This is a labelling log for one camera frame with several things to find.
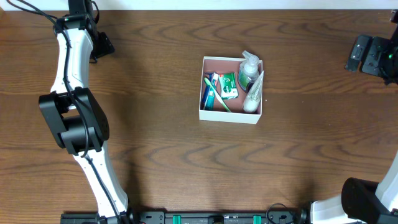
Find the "blue disposable razor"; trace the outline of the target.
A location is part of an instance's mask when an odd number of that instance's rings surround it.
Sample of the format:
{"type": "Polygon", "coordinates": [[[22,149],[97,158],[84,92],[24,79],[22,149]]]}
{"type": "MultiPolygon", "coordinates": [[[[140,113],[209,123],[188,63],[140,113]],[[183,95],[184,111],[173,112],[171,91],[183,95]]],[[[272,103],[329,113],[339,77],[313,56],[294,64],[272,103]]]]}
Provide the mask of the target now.
{"type": "Polygon", "coordinates": [[[213,110],[213,104],[214,104],[214,96],[213,96],[213,91],[210,87],[206,85],[205,91],[203,94],[203,97],[201,99],[201,108],[203,110],[213,110]]]}

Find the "black mounting rail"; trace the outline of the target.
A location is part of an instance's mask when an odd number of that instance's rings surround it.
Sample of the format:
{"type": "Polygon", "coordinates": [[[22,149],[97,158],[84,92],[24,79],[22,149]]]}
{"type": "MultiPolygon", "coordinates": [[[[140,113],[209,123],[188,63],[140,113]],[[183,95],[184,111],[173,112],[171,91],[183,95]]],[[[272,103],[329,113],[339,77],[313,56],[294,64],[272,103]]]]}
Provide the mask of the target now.
{"type": "Polygon", "coordinates": [[[271,210],[267,213],[169,213],[141,212],[137,215],[122,215],[104,218],[98,214],[63,214],[61,224],[99,223],[145,223],[145,224],[266,224],[266,223],[309,223],[305,213],[271,210]]]}

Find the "white box pink interior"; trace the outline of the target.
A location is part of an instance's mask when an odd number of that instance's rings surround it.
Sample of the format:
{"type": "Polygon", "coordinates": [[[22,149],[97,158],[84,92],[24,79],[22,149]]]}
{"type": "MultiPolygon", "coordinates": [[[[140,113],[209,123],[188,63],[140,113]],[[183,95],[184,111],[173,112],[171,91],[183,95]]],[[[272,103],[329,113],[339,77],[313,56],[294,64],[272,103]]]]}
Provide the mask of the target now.
{"type": "Polygon", "coordinates": [[[260,117],[262,116],[262,97],[260,97],[260,103],[257,110],[253,113],[246,113],[243,110],[243,103],[246,99],[246,92],[242,91],[239,84],[237,84],[237,89],[239,93],[238,97],[235,99],[224,100],[227,107],[231,110],[231,113],[227,112],[224,106],[216,98],[214,100],[213,110],[203,109],[202,98],[206,88],[206,84],[203,79],[206,77],[206,73],[234,73],[235,77],[238,78],[239,66],[243,61],[243,58],[204,56],[198,109],[200,120],[245,124],[257,124],[257,122],[260,120],[260,117]]]}

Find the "white floral lotion tube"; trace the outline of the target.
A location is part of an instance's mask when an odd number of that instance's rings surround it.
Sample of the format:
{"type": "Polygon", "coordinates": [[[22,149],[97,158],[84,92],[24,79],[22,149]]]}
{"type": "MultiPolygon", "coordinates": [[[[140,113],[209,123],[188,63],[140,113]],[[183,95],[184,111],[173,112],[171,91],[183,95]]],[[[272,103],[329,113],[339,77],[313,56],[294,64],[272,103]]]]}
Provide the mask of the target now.
{"type": "Polygon", "coordinates": [[[254,82],[250,91],[247,93],[243,103],[243,110],[246,113],[254,113],[261,102],[262,98],[262,85],[264,79],[264,72],[262,72],[257,80],[254,82]]]}

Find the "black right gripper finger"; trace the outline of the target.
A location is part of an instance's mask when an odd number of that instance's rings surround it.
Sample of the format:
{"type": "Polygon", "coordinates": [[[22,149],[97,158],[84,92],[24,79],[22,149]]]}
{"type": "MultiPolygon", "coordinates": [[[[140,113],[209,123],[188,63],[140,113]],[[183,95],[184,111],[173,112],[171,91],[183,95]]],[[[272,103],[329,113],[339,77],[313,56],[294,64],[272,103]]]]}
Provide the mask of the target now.
{"type": "Polygon", "coordinates": [[[368,35],[359,35],[356,38],[352,46],[351,52],[349,53],[347,63],[345,65],[346,70],[351,72],[357,71],[359,64],[363,61],[365,51],[369,46],[371,40],[372,37],[368,35]]]}
{"type": "Polygon", "coordinates": [[[388,39],[371,37],[361,61],[360,71],[368,75],[381,77],[382,58],[388,45],[388,39]]]}

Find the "small toothpaste tube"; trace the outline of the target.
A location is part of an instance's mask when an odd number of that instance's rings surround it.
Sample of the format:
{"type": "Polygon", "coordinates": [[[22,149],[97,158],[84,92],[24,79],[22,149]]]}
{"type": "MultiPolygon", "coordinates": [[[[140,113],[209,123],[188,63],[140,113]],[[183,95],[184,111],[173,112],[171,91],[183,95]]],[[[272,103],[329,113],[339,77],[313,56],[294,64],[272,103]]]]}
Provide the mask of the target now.
{"type": "MultiPolygon", "coordinates": [[[[209,75],[209,78],[211,78],[211,84],[213,85],[214,88],[216,88],[218,85],[218,77],[219,77],[219,75],[215,72],[212,73],[211,75],[209,75]]],[[[207,97],[205,100],[204,110],[211,111],[213,109],[213,105],[214,105],[215,92],[209,86],[207,86],[206,88],[208,89],[208,92],[207,92],[207,97]]]]}

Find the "clear pump bottle purple liquid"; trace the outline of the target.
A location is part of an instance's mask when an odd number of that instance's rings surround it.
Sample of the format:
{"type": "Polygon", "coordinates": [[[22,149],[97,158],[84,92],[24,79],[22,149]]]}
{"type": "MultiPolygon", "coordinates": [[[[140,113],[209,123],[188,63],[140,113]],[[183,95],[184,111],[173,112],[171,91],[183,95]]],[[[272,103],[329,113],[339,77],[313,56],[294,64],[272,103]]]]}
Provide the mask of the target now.
{"type": "Polygon", "coordinates": [[[260,60],[258,56],[244,51],[242,53],[245,61],[239,66],[238,83],[241,89],[248,92],[259,76],[260,60]]]}

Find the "green white toothbrush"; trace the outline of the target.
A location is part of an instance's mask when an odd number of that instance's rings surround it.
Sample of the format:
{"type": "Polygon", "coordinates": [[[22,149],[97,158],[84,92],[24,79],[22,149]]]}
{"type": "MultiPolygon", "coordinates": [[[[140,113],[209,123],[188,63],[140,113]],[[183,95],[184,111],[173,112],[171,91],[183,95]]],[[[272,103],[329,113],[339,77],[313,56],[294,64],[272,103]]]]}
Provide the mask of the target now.
{"type": "Polygon", "coordinates": [[[211,82],[207,77],[204,78],[204,81],[205,81],[206,85],[207,85],[208,87],[210,87],[210,88],[214,91],[215,98],[221,103],[221,105],[224,107],[224,109],[225,109],[227,112],[231,113],[231,110],[228,108],[228,106],[226,105],[226,103],[223,101],[222,97],[221,97],[220,94],[217,92],[217,90],[216,90],[215,86],[212,84],[212,82],[211,82]]]}

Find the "green Dettol soap bar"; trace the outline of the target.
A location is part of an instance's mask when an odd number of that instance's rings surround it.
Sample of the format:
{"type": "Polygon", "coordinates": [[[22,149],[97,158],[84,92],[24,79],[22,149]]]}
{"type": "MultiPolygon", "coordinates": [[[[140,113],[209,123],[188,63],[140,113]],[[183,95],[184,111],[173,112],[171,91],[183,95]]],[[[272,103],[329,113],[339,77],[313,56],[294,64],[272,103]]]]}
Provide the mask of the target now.
{"type": "Polygon", "coordinates": [[[235,99],[239,96],[236,86],[235,73],[222,73],[219,75],[221,97],[223,100],[235,99]]]}

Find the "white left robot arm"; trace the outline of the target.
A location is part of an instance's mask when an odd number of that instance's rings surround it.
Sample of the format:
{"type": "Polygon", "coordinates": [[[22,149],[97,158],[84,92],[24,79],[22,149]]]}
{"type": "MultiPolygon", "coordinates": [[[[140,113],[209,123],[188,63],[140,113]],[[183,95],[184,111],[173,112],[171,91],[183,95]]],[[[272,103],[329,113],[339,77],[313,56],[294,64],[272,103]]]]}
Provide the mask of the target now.
{"type": "Polygon", "coordinates": [[[116,177],[108,154],[108,119],[89,89],[90,64],[114,52],[98,32],[99,9],[94,1],[73,0],[69,13],[54,23],[59,56],[55,81],[39,98],[40,111],[62,149],[80,165],[97,201],[96,214],[65,214],[62,223],[130,223],[129,199],[116,177]]]}

